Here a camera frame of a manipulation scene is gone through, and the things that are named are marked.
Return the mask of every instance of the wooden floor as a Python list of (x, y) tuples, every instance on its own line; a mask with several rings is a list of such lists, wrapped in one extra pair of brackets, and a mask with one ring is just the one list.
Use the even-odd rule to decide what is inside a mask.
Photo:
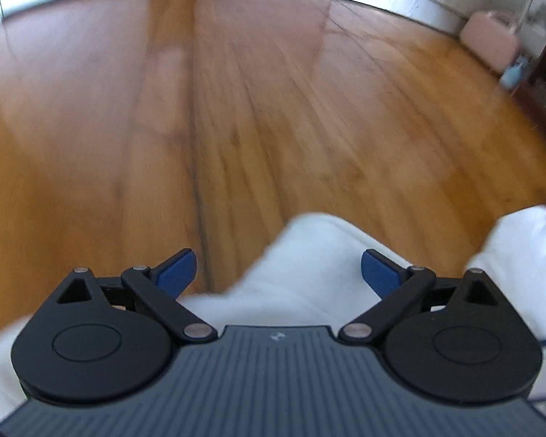
[(0, 327), (191, 246), (238, 279), (325, 211), (459, 274), (546, 144), (446, 36), (336, 0), (62, 0), (0, 27)]

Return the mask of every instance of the white logo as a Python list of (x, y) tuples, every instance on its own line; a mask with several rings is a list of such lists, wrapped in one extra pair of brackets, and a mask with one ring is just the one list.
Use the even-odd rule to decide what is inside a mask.
[(282, 341), (285, 339), (285, 334), (282, 332), (275, 332), (271, 334), (271, 340)]

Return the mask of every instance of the ribbed surface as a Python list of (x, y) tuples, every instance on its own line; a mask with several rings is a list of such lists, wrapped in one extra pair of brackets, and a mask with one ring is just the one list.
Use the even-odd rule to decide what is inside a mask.
[(371, 350), (342, 346), (323, 327), (229, 327), (212, 344), (184, 348), (166, 375), (136, 396), (95, 409), (29, 401), (0, 431), (7, 437), (540, 437), (546, 420), (520, 401), (481, 409), (426, 401), (396, 384)]

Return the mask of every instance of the metal pin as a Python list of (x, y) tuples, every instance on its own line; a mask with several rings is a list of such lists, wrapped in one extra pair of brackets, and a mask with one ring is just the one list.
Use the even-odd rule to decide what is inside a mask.
[(349, 323), (344, 327), (344, 333), (350, 338), (366, 338), (370, 337), (372, 327), (360, 322)]
[(213, 332), (213, 328), (205, 323), (191, 323), (184, 327), (184, 335), (190, 338), (206, 338)]

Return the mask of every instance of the pink suitcase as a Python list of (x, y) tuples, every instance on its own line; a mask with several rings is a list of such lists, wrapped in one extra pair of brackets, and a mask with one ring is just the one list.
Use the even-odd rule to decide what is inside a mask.
[(499, 11), (473, 13), (459, 40), (493, 72), (502, 74), (520, 54), (514, 15)]

